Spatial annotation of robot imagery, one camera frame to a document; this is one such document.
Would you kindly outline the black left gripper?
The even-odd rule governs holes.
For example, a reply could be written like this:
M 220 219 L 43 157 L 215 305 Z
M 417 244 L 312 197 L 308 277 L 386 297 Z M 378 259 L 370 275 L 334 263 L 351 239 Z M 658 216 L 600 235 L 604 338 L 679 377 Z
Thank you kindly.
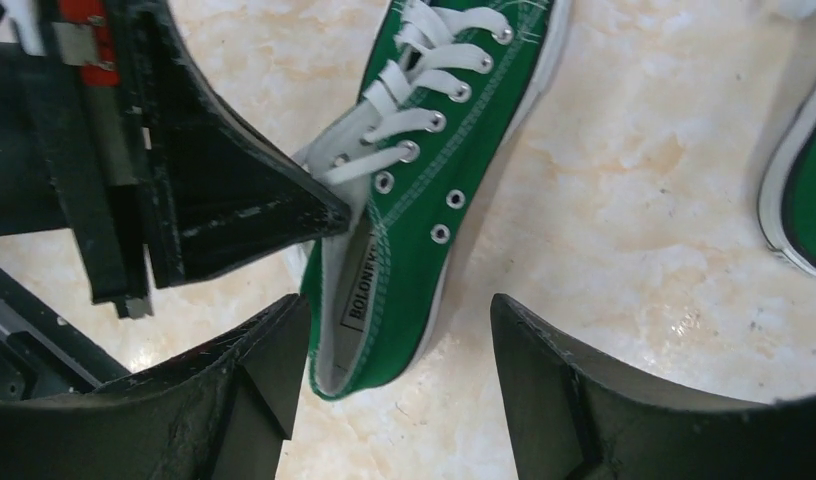
M 140 212 L 159 288 L 348 228 L 214 91 L 167 2 L 0 1 L 0 26 L 0 236 L 69 229 L 93 303 L 151 314 Z

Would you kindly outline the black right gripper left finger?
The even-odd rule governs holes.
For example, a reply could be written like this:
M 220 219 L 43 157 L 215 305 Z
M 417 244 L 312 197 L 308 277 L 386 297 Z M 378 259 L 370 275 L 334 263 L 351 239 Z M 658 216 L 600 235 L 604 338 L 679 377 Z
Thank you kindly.
M 0 401 L 0 479 L 271 479 L 310 330 L 289 294 L 236 328 L 89 393 Z

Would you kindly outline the green canvas sneaker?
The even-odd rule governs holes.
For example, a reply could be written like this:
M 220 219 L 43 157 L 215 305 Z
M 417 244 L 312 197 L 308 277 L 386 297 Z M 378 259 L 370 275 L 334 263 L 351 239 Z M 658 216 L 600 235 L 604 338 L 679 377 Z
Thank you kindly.
M 816 278 L 816 82 L 772 150 L 756 210 L 768 249 Z
M 493 160 L 547 90 L 569 1 L 392 1 L 357 102 L 295 155 L 350 224 L 295 253 L 312 391 L 386 385 L 435 331 L 457 234 Z

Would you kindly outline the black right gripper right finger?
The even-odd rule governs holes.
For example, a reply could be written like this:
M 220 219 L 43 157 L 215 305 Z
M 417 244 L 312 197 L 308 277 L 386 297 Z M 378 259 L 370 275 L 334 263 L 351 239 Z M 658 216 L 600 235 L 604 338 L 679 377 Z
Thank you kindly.
M 522 479 L 816 479 L 816 395 L 765 405 L 680 385 L 506 294 L 490 318 Z

